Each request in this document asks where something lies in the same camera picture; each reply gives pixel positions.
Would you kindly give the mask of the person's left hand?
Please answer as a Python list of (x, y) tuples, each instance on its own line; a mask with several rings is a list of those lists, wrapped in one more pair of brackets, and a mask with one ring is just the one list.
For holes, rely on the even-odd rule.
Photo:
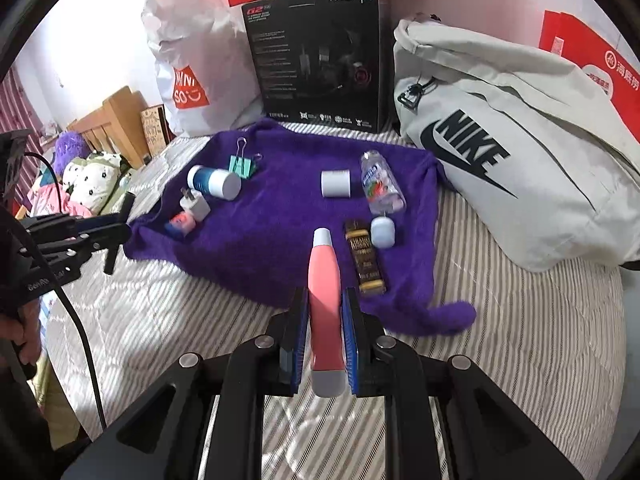
[(39, 300), (32, 300), (19, 308), (18, 312), (18, 320), (1, 315), (1, 337), (21, 347), (18, 357), (23, 364), (35, 365), (41, 353)]

